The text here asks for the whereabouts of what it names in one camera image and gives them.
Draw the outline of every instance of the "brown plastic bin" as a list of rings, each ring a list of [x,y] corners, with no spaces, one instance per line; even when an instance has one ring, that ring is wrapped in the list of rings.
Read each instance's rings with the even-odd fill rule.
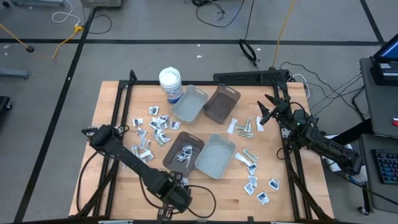
[[[213,96],[203,106],[205,115],[218,124],[223,124],[240,97],[240,92],[225,84],[219,84]]]
[[[177,157],[177,154],[182,150],[182,147],[187,145],[192,146],[191,159],[183,162],[176,161],[175,158]],[[204,146],[205,142],[201,139],[182,131],[175,139],[167,155],[164,157],[163,166],[172,171],[181,172],[184,177],[186,177],[194,168],[195,161]]]

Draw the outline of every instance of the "plastic container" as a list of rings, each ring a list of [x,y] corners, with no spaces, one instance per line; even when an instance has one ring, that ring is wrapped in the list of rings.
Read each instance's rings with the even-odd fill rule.
[[[214,179],[220,179],[234,154],[235,143],[212,134],[195,161],[195,166]]]
[[[183,162],[176,161],[175,158],[182,150],[182,147],[188,145],[192,146],[192,156],[190,160],[185,160]],[[194,168],[195,161],[203,149],[203,146],[205,146],[205,142],[203,142],[201,139],[182,131],[175,139],[167,155],[164,157],[163,166],[172,171],[181,172],[184,177],[187,177]]]
[[[182,96],[182,83],[180,72],[173,68],[165,68],[159,74],[159,82],[169,103],[176,103]]]
[[[218,124],[223,124],[240,97],[240,92],[225,84],[219,84],[213,96],[203,107],[205,115]]]
[[[193,124],[208,98],[207,93],[189,85],[181,99],[170,110],[183,123]]]

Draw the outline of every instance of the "white cord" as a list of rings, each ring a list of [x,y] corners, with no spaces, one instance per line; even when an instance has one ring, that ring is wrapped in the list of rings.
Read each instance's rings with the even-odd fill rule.
[[[296,74],[293,76],[293,78],[296,76],[300,76],[304,80],[304,83],[307,86],[307,99],[309,99],[311,97],[311,93],[310,93],[310,87],[308,86],[306,79],[304,78],[304,76],[302,74]]]
[[[56,23],[61,23],[61,22],[65,22],[65,20],[67,20],[68,17],[72,16],[72,17],[78,19],[78,21],[77,21],[77,23],[76,23],[76,26],[78,26],[78,25],[80,24],[80,18],[77,17],[77,16],[75,16],[75,15],[72,15],[72,12],[73,12],[72,3],[70,3],[70,1],[68,1],[68,0],[65,0],[65,1],[66,1],[67,3],[69,3],[69,5],[70,5],[70,12],[69,12],[69,13],[66,13],[66,12],[56,12],[56,13],[52,14],[52,17],[51,17],[52,20],[53,20],[54,22],[56,22]],[[57,15],[57,14],[64,14],[64,15],[67,15],[67,16],[66,16],[64,19],[60,20],[60,21],[56,21],[56,20],[54,19],[54,16]]]

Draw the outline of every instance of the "gray floor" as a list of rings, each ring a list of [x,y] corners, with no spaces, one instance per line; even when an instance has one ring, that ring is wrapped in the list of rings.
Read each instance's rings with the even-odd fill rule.
[[[81,4],[72,0],[74,14],[82,18]],[[230,19],[240,0],[220,1]],[[248,39],[276,40],[288,0],[255,2]],[[398,32],[394,0],[367,0],[370,10],[385,40]],[[236,20],[227,28],[215,28],[198,22],[195,7],[183,0],[130,0],[120,9],[103,10],[113,20],[107,34],[89,35],[89,39],[239,39],[243,38],[249,17],[251,1],[245,1]],[[64,10],[57,6],[29,5],[5,9],[0,7],[0,22],[20,38],[64,39],[73,32],[76,20],[55,24],[52,13]],[[216,8],[200,9],[200,16],[215,21]],[[96,19],[91,31],[107,29],[108,21]],[[0,31],[1,38],[10,38]],[[365,40],[376,41],[376,36],[359,0],[350,1],[297,1],[283,40]],[[36,52],[52,55],[56,44],[32,44]],[[76,44],[65,44],[56,60],[42,60],[26,53],[19,44],[0,44],[0,67],[27,69],[31,78],[19,80],[0,78],[0,95],[10,96],[13,110],[2,121],[0,129],[0,223],[14,219],[22,194],[39,153],[45,132],[57,103],[63,82],[74,56]],[[274,45],[255,45],[258,66],[266,70],[272,62]],[[379,47],[294,46],[280,47],[277,65],[283,61],[302,63],[333,88],[339,87],[359,73],[361,57],[368,57]],[[103,80],[120,80],[134,69],[138,79],[155,80],[163,68],[177,68],[184,80],[211,80],[213,73],[254,70],[237,45],[157,44],[118,45],[86,44],[76,68],[70,90],[57,124],[49,151],[25,221],[62,218],[68,215],[78,170],[85,145],[80,129],[91,124],[98,91]],[[308,82],[321,85],[314,75],[300,67],[284,65],[292,73],[302,74]],[[358,80],[347,91],[362,86]],[[310,106],[323,99],[321,90],[310,85]],[[357,99],[363,112],[366,99]],[[316,113],[328,101],[312,109]],[[328,133],[340,133],[360,122],[358,115],[337,99],[323,110],[319,127]],[[326,173],[331,202],[336,218],[348,222],[389,223],[398,215],[376,211],[365,217],[356,211],[362,205],[361,190]]]

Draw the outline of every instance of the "wooden tabletop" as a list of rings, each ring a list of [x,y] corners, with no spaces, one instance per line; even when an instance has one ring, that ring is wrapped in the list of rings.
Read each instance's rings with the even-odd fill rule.
[[[114,101],[116,97],[118,82],[103,82],[99,93],[92,125],[109,124],[111,122]],[[216,86],[197,86],[199,89],[207,92],[211,96],[216,90]],[[241,98],[227,118],[225,124],[217,124],[201,113],[194,125],[182,124],[179,130],[165,129],[165,134],[171,137],[171,141],[160,147],[151,137],[153,129],[149,126],[152,115],[148,113],[148,107],[159,106],[158,115],[169,114],[170,120],[176,120],[170,112],[170,105],[158,85],[134,85],[132,88],[131,102],[129,105],[129,114],[127,125],[131,127],[124,136],[124,145],[131,148],[132,144],[139,144],[139,136],[136,128],[132,125],[133,118],[144,118],[142,129],[148,131],[147,137],[152,141],[151,150],[154,159],[148,162],[148,166],[158,169],[166,169],[162,161],[173,144],[174,139],[179,132],[186,131],[207,142],[210,134],[218,133],[236,144],[235,152],[240,152],[247,148],[250,153],[259,158],[255,176],[258,178],[256,191],[248,195],[243,186],[248,183],[248,170],[246,165],[236,159],[231,160],[220,180],[212,179],[201,171],[193,170],[188,179],[190,184],[201,185],[209,188],[216,197],[216,212],[209,220],[224,221],[243,221],[248,216],[253,216],[255,221],[294,221],[292,212],[292,202],[290,200],[289,184],[287,182],[287,173],[284,161],[276,158],[276,152],[281,148],[281,136],[279,126],[274,119],[270,119],[264,125],[264,132],[257,132],[255,117],[260,116],[260,110],[257,100],[261,101],[268,108],[273,105],[266,99],[264,94],[274,95],[272,87],[268,86],[231,86],[241,93]],[[309,111],[307,99],[302,83],[288,83],[289,95],[291,101],[299,102]],[[121,110],[123,110],[124,97],[122,98]],[[235,134],[228,134],[226,130],[231,118],[238,119],[239,125],[244,125],[247,117],[252,117],[254,137],[247,139]],[[82,166],[86,160],[94,153],[94,149],[86,146]],[[325,176],[321,165],[320,157],[312,151],[306,149],[300,150],[307,189],[317,201],[319,206],[326,214],[333,217],[328,189],[325,182]],[[80,206],[92,196],[98,186],[103,157],[97,155],[87,166],[83,175],[81,185]],[[120,219],[139,219],[155,220],[157,218],[157,209],[151,207],[144,199],[139,184],[138,175],[130,169],[119,167],[118,180],[116,184],[115,195],[113,198],[113,208],[111,218]],[[280,189],[275,191],[268,185],[271,179],[280,181]],[[261,205],[256,195],[265,192],[270,202]],[[298,200],[302,201],[301,194],[296,188]],[[147,192],[149,199],[157,205],[162,203]],[[108,196],[108,190],[103,194],[103,203],[101,213],[104,213],[104,207]],[[213,209],[213,200],[211,195],[202,189],[192,189],[192,204],[190,208],[199,215],[208,215]],[[303,206],[299,203],[301,217],[305,217]],[[70,214],[76,214],[76,193],[70,209]],[[173,220],[196,220],[198,219],[189,211],[183,214],[173,216]]]

